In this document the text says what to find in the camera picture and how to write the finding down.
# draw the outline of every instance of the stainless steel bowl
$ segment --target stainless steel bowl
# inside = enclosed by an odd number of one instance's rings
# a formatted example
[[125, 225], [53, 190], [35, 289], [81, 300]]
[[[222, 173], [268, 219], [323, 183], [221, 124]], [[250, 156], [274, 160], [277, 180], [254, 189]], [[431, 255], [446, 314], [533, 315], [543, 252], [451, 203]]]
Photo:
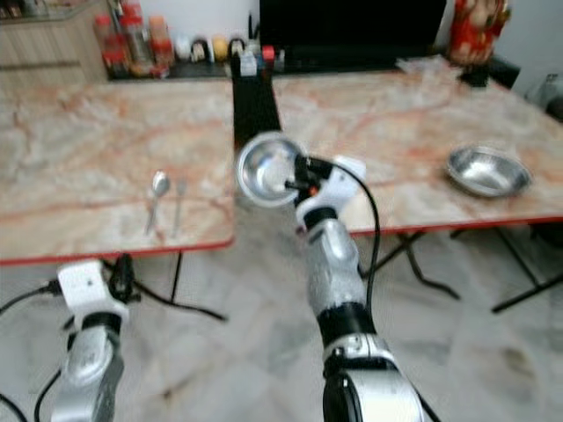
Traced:
[[464, 189], [487, 198], [516, 195], [531, 183], [523, 164], [486, 147], [455, 150], [447, 171]]
[[240, 151], [238, 184], [245, 195], [262, 207], [290, 203], [297, 192], [286, 189], [286, 180], [295, 179], [295, 161], [302, 151], [281, 132], [254, 137]]

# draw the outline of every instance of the television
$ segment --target television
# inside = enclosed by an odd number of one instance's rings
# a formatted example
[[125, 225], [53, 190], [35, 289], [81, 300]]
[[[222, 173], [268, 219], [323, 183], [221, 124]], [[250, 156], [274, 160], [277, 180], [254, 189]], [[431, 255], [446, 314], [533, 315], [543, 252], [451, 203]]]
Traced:
[[291, 60], [369, 62], [424, 55], [446, 0], [260, 0], [260, 41]]

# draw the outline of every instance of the table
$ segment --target table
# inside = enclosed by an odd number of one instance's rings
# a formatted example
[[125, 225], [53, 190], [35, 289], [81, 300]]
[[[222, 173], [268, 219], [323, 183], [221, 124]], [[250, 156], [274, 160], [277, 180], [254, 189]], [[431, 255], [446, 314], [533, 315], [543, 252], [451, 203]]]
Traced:
[[[563, 128], [495, 83], [472, 90], [449, 72], [388, 72], [277, 78], [273, 86], [281, 126], [290, 139], [313, 156], [341, 154], [367, 165], [382, 231], [400, 234], [400, 245], [377, 268], [406, 251], [421, 283], [459, 299], [418, 266], [412, 244], [424, 233], [563, 220]], [[533, 185], [518, 197], [494, 200], [454, 186], [444, 172], [448, 155], [472, 144], [521, 160]], [[341, 218], [352, 234], [374, 232], [363, 193]]]
[[[228, 81], [0, 92], [0, 264], [229, 245], [231, 97]], [[172, 187], [146, 236], [156, 170]]]

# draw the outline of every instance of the marble tabletop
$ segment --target marble tabletop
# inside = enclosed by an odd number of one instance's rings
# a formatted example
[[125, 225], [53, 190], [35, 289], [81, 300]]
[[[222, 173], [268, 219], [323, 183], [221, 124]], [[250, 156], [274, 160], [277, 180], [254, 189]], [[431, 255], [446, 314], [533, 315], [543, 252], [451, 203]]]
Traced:
[[[228, 81], [0, 92], [0, 263], [226, 246], [232, 164]], [[157, 170], [172, 186], [146, 236]]]
[[[449, 73], [361, 73], [278, 78], [274, 92], [283, 131], [309, 154], [366, 163], [384, 231], [563, 219], [563, 127], [496, 84], [471, 90]], [[463, 192], [444, 166], [464, 145], [519, 159], [533, 185], [506, 199]], [[342, 218], [354, 233], [373, 232], [361, 193]]]

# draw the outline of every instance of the tiled floor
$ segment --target tiled floor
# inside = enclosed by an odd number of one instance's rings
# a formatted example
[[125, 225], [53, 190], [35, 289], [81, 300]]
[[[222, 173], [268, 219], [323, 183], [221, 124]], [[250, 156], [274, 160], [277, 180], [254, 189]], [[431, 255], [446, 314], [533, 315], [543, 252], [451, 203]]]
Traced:
[[[178, 298], [228, 314], [227, 324], [148, 298], [131, 306], [115, 421], [322, 420], [322, 345], [294, 227], [290, 210], [240, 200], [234, 246], [185, 256]], [[525, 227], [510, 234], [539, 275], [563, 270], [561, 255], [531, 243]], [[563, 286], [494, 316], [493, 304], [529, 282], [491, 230], [456, 241], [447, 235], [428, 235], [415, 251], [424, 272], [463, 301], [418, 285], [401, 256], [377, 277], [380, 334], [443, 421], [559, 421]], [[384, 250], [394, 243], [385, 237]], [[369, 239], [358, 244], [367, 258]], [[135, 265], [139, 278], [170, 292], [175, 257]], [[54, 266], [0, 269], [0, 302], [54, 274]], [[68, 315], [61, 298], [44, 297], [0, 319], [0, 390], [29, 417], [38, 390], [62, 361], [66, 334], [59, 327]], [[0, 421], [12, 420], [0, 409]]]

